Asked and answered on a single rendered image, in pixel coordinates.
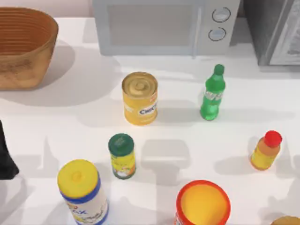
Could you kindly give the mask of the yellow-lidded white canister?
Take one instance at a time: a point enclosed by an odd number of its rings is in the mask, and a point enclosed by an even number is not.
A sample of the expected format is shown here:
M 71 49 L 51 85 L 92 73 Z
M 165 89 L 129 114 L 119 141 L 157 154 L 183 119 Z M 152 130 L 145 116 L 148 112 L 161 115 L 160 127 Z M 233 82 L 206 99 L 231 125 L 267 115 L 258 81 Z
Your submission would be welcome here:
M 94 164 L 84 159 L 66 163 L 57 183 L 77 225 L 103 225 L 109 205 Z

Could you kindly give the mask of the yellow can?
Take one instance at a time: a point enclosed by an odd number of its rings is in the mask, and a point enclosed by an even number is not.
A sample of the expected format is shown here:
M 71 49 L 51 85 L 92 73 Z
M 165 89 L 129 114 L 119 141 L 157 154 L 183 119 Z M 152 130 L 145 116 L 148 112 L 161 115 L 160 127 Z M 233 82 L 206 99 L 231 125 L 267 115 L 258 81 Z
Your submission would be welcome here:
M 132 72 L 122 81 L 124 116 L 134 125 L 152 123 L 158 114 L 158 82 L 146 72 Z

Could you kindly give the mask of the red-capped orange bottle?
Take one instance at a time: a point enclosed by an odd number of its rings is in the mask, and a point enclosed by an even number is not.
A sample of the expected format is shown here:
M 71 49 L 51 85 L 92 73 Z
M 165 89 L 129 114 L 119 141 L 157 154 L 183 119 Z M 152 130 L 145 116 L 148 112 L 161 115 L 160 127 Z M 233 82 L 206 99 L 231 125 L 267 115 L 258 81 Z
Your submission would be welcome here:
M 257 170 L 269 169 L 275 161 L 281 149 L 283 138 L 277 131 L 268 131 L 257 143 L 251 154 L 250 162 Z

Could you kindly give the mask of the green bottle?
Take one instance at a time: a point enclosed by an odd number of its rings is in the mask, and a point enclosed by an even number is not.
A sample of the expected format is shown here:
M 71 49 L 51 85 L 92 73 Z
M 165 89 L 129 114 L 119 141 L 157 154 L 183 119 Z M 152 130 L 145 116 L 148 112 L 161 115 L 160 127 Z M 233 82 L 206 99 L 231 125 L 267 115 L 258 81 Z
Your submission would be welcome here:
M 222 64 L 216 64 L 213 74 L 205 83 L 200 115 L 207 121 L 212 121 L 218 116 L 219 106 L 225 91 L 224 72 L 225 67 Z

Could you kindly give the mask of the brown round object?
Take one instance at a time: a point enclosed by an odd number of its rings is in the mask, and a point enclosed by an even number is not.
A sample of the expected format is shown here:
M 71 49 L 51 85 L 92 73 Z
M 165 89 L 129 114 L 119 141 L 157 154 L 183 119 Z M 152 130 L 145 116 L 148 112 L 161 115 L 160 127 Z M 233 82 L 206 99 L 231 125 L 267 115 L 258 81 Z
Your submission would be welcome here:
M 300 225 L 300 218 L 294 216 L 282 216 L 274 220 L 270 225 Z

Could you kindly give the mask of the microwave knob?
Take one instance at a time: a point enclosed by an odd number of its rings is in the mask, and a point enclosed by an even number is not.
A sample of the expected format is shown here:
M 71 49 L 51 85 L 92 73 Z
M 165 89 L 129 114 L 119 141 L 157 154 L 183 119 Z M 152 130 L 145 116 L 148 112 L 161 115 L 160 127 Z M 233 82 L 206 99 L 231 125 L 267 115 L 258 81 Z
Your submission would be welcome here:
M 226 30 L 218 27 L 217 29 L 211 29 L 208 33 L 208 38 L 213 42 L 221 41 L 226 37 Z
M 227 7 L 215 9 L 212 12 L 212 19 L 217 23 L 227 21 L 231 16 L 231 11 Z

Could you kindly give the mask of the green-lidded yellow canister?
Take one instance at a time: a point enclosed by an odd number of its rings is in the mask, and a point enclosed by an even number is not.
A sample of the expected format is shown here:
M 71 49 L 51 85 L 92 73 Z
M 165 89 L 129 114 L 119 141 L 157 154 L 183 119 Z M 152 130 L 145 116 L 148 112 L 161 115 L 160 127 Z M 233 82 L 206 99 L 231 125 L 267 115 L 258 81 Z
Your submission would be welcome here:
M 133 138 L 125 133 L 115 134 L 108 142 L 108 150 L 114 176 L 122 180 L 131 178 L 136 169 Z

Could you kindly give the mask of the pale microwave oven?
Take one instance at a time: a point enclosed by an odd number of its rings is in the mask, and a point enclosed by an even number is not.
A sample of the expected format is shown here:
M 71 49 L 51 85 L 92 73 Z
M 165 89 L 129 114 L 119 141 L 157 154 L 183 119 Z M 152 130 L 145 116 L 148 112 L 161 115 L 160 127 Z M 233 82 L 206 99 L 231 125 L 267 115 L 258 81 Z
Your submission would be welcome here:
M 100 52 L 117 55 L 189 55 L 195 36 L 198 8 L 202 10 L 197 56 L 221 55 L 229 47 L 240 0 L 92 0 Z M 226 7 L 225 22 L 212 12 Z M 211 29 L 226 30 L 218 42 L 208 38 Z

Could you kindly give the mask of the brown woven basket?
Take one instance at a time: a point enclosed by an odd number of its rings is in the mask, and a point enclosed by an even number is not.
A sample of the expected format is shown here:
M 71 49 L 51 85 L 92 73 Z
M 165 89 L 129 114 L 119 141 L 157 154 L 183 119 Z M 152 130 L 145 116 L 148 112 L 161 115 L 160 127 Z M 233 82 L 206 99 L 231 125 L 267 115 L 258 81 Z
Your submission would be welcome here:
M 43 80 L 59 26 L 45 12 L 0 7 L 0 90 L 28 90 Z

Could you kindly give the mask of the red and yellow tub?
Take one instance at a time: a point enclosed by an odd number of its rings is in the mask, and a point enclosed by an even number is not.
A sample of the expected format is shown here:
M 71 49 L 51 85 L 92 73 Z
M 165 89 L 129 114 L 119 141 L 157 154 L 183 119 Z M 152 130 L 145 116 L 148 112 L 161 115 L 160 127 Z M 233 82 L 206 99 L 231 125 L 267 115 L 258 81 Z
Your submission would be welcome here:
M 194 180 L 179 191 L 173 225 L 226 225 L 231 204 L 226 192 L 208 180 Z

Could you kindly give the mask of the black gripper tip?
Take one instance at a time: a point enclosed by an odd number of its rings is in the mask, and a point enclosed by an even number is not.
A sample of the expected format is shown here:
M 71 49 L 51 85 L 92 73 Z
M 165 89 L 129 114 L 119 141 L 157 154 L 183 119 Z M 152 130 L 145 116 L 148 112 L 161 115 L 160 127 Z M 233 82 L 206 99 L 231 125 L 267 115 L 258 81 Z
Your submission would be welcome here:
M 18 173 L 19 168 L 9 154 L 0 120 L 0 180 L 12 180 Z

